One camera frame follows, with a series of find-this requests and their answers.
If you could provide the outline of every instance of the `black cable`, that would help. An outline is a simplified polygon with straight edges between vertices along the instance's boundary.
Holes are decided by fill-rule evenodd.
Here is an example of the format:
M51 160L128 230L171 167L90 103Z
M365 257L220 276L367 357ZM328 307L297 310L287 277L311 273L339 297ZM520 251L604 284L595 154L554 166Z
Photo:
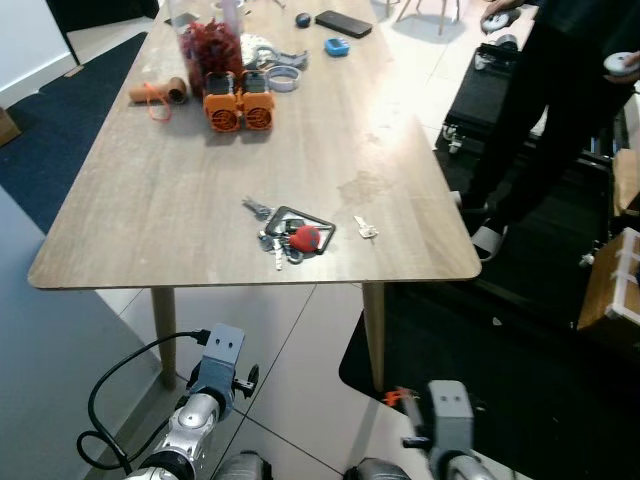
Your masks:
M99 468L101 470L116 470L118 468L122 468L122 469L124 469L124 471L125 471L125 473L127 475L131 474L133 472L133 470L131 468L131 462L134 461L136 458L138 458L140 455L142 455L144 450L146 450L146 448L151 444L151 442L153 442L153 439L165 427L165 425L168 423L169 419L167 419L164 422L162 422L162 424L160 424L155 429L155 431L147 439L147 441L144 443L144 445L134 455L128 456L127 453L118 444L116 439L113 438L111 433L109 433L109 431L106 429L106 427L102 424L102 422L100 422L100 420L98 420L98 417L96 416L96 413L95 413L95 400L96 400L96 396L98 394L98 390L100 390L100 387L102 387L104 382L106 382L108 380L108 378L111 375L113 375L117 370L119 370L123 365L129 363L134 358L142 355L147 350L150 350L153 347L155 347L155 346L157 346L157 345L159 345L161 343L167 342L169 340L173 340L174 338L178 338L178 337L192 337L192 338L195 338L198 341L199 345L206 345L207 340L209 339L210 333L211 332L209 332L208 330L196 330L196 331L193 331L193 332L174 333L174 334L169 335L167 337L163 337L163 338L160 338L160 339L158 339L158 340L156 340L154 342L151 342L148 345L145 345L141 349L133 352L132 354L130 354L129 356L127 356L126 358L124 358L123 360L121 360L120 362L115 364L113 367L111 367L109 369L109 371L107 371L107 373L105 373L100 378L100 380L98 380L96 382L95 386L93 387L93 390L91 390L91 394L89 395L89 402L88 402L88 405L87 405L87 412L89 414L89 420L91 420L91 424L95 428L95 431L94 430L87 430L85 432L82 432L78 436L78 439L76 440L76 448L78 449L78 454L80 455L80 457L82 457L82 459L85 462L87 462L89 465L91 465L92 467ZM113 451L114 455L118 459L118 463L117 464L108 465L108 464L104 464L104 463L98 462L98 461L92 459L91 457L89 457L89 455L87 455L87 453L84 451L84 447L82 446L82 441L86 437L97 438L97 439L103 441L104 443L106 443L107 447L109 447L111 449L111 451Z

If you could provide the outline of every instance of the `tile floor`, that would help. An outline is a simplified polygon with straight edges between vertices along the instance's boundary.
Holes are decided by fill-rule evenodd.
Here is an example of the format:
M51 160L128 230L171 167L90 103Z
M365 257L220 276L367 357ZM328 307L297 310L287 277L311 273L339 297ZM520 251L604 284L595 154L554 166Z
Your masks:
M202 478L219 462L241 450L256 450L272 463L276 478L337 479L365 456L400 465L413 480L430 479L423 457L405 450L399 439L410 434L407 418L351 389L338 367L362 310L359 286L299 285L188 288L176 292L178 329L238 326L246 339L238 374L258 363L261 378L252 399L238 400L236 411L215 433ZM143 290L121 313L143 341L154 338L151 302ZM178 344L178 371L188 376L202 354L190 340ZM170 413L161 391L132 444ZM506 466L482 457L497 480L524 479ZM115 480L113 474L103 480Z
M449 15L454 12L452 3ZM478 20L486 3L462 0L460 22L447 22L442 36L437 35L439 2L424 2L420 14L410 6L400 23L394 19L403 3L393 6L391 19L383 18L382 0L372 5L398 68L422 87L416 90L416 113L434 144L474 48L498 36L487 38L480 33ZM521 44L531 18L532 9L528 9L509 29ZM149 26L150 21L139 19L73 32L70 37L87 61ZM143 341L155 338L147 290L99 293ZM430 478L421 455L400 446L400 437L410 432L406 417L351 389L338 377L362 309L357 285L190 288L177 291L176 304L179 330L210 328L217 322L243 328L246 340L239 375L246 375L254 363L261 368L256 395L250 401L239 400L236 412L216 430L207 474L221 459L251 449L273 464L280 480L337 479L364 456L393 461L414 480ZM181 376L188 377L201 352L202 347L180 341ZM168 413L151 409L149 415L161 418ZM498 480L526 478L488 458L483 461Z

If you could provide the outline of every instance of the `cardboard box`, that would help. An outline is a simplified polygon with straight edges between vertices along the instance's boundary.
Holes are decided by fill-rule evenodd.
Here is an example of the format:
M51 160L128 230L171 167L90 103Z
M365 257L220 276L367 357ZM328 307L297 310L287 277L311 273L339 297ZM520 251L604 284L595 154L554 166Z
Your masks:
M578 331L640 360L640 233L630 228L595 256Z
M9 114L0 108L0 147L20 135L20 130L13 123Z
M640 216L640 155L621 149L613 160L613 208L616 217Z

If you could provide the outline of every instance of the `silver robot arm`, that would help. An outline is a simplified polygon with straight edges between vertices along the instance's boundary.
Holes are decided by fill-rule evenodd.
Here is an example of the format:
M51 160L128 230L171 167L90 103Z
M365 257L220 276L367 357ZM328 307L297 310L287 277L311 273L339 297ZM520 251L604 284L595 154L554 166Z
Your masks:
M243 341L244 332L239 328L222 323L213 328L202 361L187 384L189 399L173 413L167 435L128 480L198 479L216 424L233 411L234 391L240 390L245 397L255 391L257 366L249 381L235 378ZM256 463L250 456L243 461L245 465Z
M153 453L127 479L182 480L195 479L204 465L218 422L220 406L205 393L189 397L186 405L174 412L169 432Z

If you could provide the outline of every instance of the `glass jar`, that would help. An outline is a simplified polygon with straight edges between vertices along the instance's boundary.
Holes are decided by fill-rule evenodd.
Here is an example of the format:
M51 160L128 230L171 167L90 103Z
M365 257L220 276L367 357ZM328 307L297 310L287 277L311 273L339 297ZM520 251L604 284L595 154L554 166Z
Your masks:
M171 23L195 96L202 97L209 74L242 76L243 5L244 0L169 0Z

